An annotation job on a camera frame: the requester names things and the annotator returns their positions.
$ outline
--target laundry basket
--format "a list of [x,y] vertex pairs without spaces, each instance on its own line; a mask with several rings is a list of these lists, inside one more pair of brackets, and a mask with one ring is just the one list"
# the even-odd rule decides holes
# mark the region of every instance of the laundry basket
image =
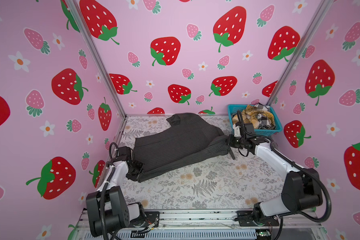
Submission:
[[[237,110],[239,110],[241,112],[246,107],[247,107],[247,105],[244,105],[244,104],[229,104],[228,105],[229,122],[231,123],[232,131],[233,131],[233,123],[232,123],[233,115],[237,114]],[[272,107],[270,107],[269,111],[273,114],[273,116],[275,118],[275,123],[276,123],[275,129],[255,129],[254,132],[256,134],[262,135],[262,136],[271,136],[272,134],[274,134],[276,132],[281,132],[281,130],[283,129],[281,127],[280,120],[277,117],[277,115]]]

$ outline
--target pink wall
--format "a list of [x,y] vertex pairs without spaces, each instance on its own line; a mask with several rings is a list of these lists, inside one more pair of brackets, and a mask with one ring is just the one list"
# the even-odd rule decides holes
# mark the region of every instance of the pink wall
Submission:
[[[277,61],[272,58],[277,56],[279,48],[286,46],[290,49],[297,45],[298,34],[304,33],[320,2],[246,1],[243,5],[237,0],[134,0],[135,4],[125,0],[77,1],[107,71],[116,74],[114,79],[120,80],[115,83],[116,90],[119,90],[118,97],[127,114],[146,114],[154,108],[162,108],[165,113],[199,113],[211,107],[213,112],[227,113],[228,104],[251,103],[256,99],[266,103],[268,97],[262,94],[262,90],[279,78],[286,65],[284,59]],[[93,3],[96,3],[96,9],[92,7]],[[266,25],[258,27],[258,19],[260,22],[266,20]],[[225,32],[230,36],[224,40],[219,35]],[[221,52],[218,52],[220,43],[226,46],[222,45]],[[254,80],[261,80],[259,84],[253,83],[256,73],[261,73]],[[215,90],[221,96],[212,93],[211,84],[220,86],[224,79],[228,86],[222,84],[223,89]],[[173,93],[169,93],[168,87],[172,84],[180,86],[172,86],[170,91]],[[197,104],[201,95],[204,98],[199,99],[204,100]]]
[[[112,140],[120,125],[104,82],[96,79],[98,70],[81,34],[71,24],[67,30],[66,24],[60,1],[0,1],[0,239],[67,239],[73,229],[68,226],[77,223],[85,207],[79,199],[83,196],[85,200],[95,190],[89,171],[106,160],[104,140]],[[34,48],[24,28],[42,36],[40,42],[48,43],[48,55],[40,50],[40,36],[26,30]],[[81,58],[86,69],[79,60],[81,49],[86,54],[86,60]],[[68,68],[72,71],[55,77]],[[75,73],[88,89],[82,101],[80,90],[73,89],[76,78],[70,81]],[[29,93],[31,102],[26,100]],[[106,131],[98,118],[104,97],[112,113]],[[74,121],[70,132],[66,125],[74,119],[81,128]],[[88,135],[93,136],[90,143]],[[89,160],[83,161],[83,170],[85,152]],[[37,177],[43,178],[26,185]]]
[[[314,166],[313,158],[318,161],[314,167],[332,199],[331,217],[323,223],[331,239],[360,239],[360,25],[356,24],[350,38],[347,37],[356,22],[360,22],[360,1],[333,3],[309,43],[315,47],[314,52],[299,60],[273,105],[284,131],[289,130],[276,136],[281,151],[303,166]],[[344,51],[343,43],[353,40],[355,45]],[[316,89],[316,94],[321,95],[316,106],[317,97],[312,90],[318,83],[315,81],[321,79],[324,88],[332,87],[327,93],[324,88]],[[291,96],[293,80],[296,91]],[[300,103],[305,105],[304,111],[300,111]],[[288,138],[296,139],[291,129],[298,124],[290,124],[295,120],[304,126],[305,136],[311,136],[302,144]],[[318,216],[322,216],[324,209],[324,204],[317,208]]]

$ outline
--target strawberry stem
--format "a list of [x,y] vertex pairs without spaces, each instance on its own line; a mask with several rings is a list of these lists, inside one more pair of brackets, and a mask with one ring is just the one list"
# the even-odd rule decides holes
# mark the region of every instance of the strawberry stem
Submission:
[[38,179],[41,179],[41,177],[37,177],[37,178],[31,179],[31,180],[29,180],[28,182],[26,182],[25,184],[28,186],[28,184],[30,184],[30,183],[33,182],[34,180],[38,180]]
[[113,38],[110,38],[110,39],[112,39],[112,41],[114,41],[117,45],[120,45],[120,43],[118,43],[118,42],[116,42],[115,40],[113,40]]

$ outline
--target metal corner post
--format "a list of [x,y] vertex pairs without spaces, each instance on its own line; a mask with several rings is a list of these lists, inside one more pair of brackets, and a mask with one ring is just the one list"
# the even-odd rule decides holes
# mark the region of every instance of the metal corner post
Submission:
[[101,77],[104,79],[104,83],[110,93],[110,96],[112,97],[115,105],[117,106],[117,108],[119,109],[119,113],[121,115],[121,117],[125,120],[126,114],[125,111],[117,97],[116,91],[113,87],[112,81],[108,75],[108,72],[104,66],[103,61],[101,60],[100,54],[97,51],[97,48],[94,44],[94,42],[92,41],[92,36],[89,33],[89,30],[86,26],[84,17],[82,16],[81,12],[80,12],[80,8],[77,4],[76,0],[66,0],[66,3],[70,9],[70,12],[73,16],[73,18],[75,19],[77,26],[79,27],[79,30],[81,31],[81,35],[83,36],[85,42],[87,43],[88,49],[91,52],[91,55],[93,57],[93,60],[96,63],[97,68],[99,69],[100,75]]
[[330,9],[333,0],[322,0],[319,6],[316,9],[315,14],[313,15],[309,25],[307,26],[301,40],[296,47],[294,54],[292,55],[291,59],[289,60],[287,66],[284,68],[283,72],[281,73],[278,83],[276,84],[271,97],[268,99],[267,105],[273,104],[277,95],[280,93],[281,89],[283,88],[286,80],[288,79],[289,75],[293,71],[293,67],[298,62],[302,52],[304,51],[305,46],[311,41],[312,37],[314,36],[316,30],[318,29],[320,23],[324,19],[326,13]]

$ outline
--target pile of clothes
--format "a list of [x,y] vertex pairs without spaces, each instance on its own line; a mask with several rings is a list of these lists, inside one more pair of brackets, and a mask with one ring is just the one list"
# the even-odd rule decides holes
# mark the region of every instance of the pile of clothes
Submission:
[[[254,129],[275,129],[276,123],[270,106],[264,106],[260,103],[247,107],[241,112],[244,123],[252,123]],[[237,114],[232,116],[232,123],[235,125],[239,121]]]

